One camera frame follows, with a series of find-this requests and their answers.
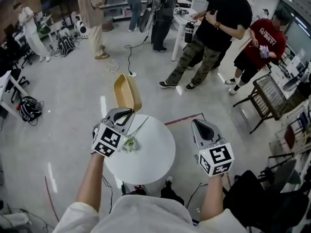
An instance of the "white round table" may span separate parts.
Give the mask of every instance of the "white round table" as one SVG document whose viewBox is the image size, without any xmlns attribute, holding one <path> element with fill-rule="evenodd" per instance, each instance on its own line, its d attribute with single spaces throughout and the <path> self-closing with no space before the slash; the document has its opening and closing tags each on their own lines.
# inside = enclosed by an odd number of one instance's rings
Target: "white round table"
<svg viewBox="0 0 311 233">
<path fill-rule="evenodd" d="M 162 178 L 171 168 L 175 158 L 175 141 L 170 130 L 152 116 L 135 115 L 127 133 L 137 131 L 137 151 L 120 150 L 105 163 L 110 172 L 119 180 L 129 184 L 148 184 Z"/>
</svg>

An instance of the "camouflage pants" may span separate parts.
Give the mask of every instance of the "camouflage pants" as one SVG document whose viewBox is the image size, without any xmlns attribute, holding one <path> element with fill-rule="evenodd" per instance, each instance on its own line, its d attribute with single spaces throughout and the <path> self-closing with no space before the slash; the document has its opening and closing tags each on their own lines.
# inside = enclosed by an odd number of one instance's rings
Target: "camouflage pants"
<svg viewBox="0 0 311 233">
<path fill-rule="evenodd" d="M 305 100 L 307 99 L 300 93 L 298 89 L 296 89 L 294 93 L 287 99 L 288 105 L 286 106 L 283 114 L 292 111 Z"/>
<path fill-rule="evenodd" d="M 202 64 L 191 80 L 191 82 L 195 85 L 202 83 L 208 75 L 210 68 L 218 60 L 218 56 L 221 52 L 217 52 L 209 49 L 208 47 L 205 47 L 196 35 L 193 35 L 192 42 L 188 43 L 188 45 L 185 47 L 183 55 L 180 57 L 175 70 L 169 75 L 166 83 L 170 85 L 178 85 L 178 82 L 187 69 L 187 66 L 194 58 L 194 56 L 202 49 L 204 49 Z"/>
</svg>

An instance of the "black shorts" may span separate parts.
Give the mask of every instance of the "black shorts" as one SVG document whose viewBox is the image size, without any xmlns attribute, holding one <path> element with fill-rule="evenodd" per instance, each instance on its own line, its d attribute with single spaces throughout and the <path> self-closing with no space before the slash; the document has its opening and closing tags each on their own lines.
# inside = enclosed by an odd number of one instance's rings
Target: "black shorts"
<svg viewBox="0 0 311 233">
<path fill-rule="evenodd" d="M 242 51 L 234 60 L 234 66 L 243 71 L 241 80 L 243 83 L 248 83 L 258 73 L 256 65 Z"/>
</svg>

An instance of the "wooden tray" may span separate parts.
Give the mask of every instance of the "wooden tray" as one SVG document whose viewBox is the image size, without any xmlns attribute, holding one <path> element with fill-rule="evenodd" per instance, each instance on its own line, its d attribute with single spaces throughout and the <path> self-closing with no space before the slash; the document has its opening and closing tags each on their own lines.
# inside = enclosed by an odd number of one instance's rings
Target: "wooden tray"
<svg viewBox="0 0 311 233">
<path fill-rule="evenodd" d="M 141 109 L 142 103 L 133 77 L 121 74 L 115 81 L 114 92 L 119 108 L 131 108 L 135 112 Z"/>
</svg>

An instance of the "black backpack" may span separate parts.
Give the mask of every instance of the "black backpack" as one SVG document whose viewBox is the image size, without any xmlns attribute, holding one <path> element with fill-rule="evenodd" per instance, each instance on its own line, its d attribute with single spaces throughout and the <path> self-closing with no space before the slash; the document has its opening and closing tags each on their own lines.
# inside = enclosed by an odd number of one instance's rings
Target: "black backpack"
<svg viewBox="0 0 311 233">
<path fill-rule="evenodd" d="M 20 100 L 18 111 L 25 122 L 31 122 L 37 119 L 42 114 L 43 102 L 38 102 L 36 99 L 30 96 L 23 97 Z"/>
<path fill-rule="evenodd" d="M 70 52 L 74 51 L 75 45 L 69 37 L 63 36 L 58 38 L 58 49 L 66 57 Z"/>
</svg>

